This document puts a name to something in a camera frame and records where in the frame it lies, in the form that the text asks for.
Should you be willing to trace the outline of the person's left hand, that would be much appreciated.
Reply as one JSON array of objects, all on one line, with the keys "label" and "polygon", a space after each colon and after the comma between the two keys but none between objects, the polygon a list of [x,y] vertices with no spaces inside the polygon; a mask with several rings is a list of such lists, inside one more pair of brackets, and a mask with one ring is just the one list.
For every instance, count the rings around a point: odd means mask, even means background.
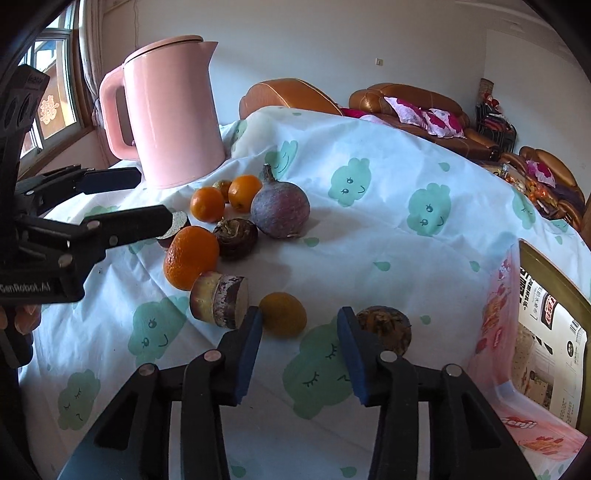
[{"label": "person's left hand", "polygon": [[[41,322],[41,306],[25,305],[17,306],[15,310],[14,326],[16,330],[27,335],[32,333]],[[9,325],[9,319],[3,307],[0,307],[0,329],[4,330]]]}]

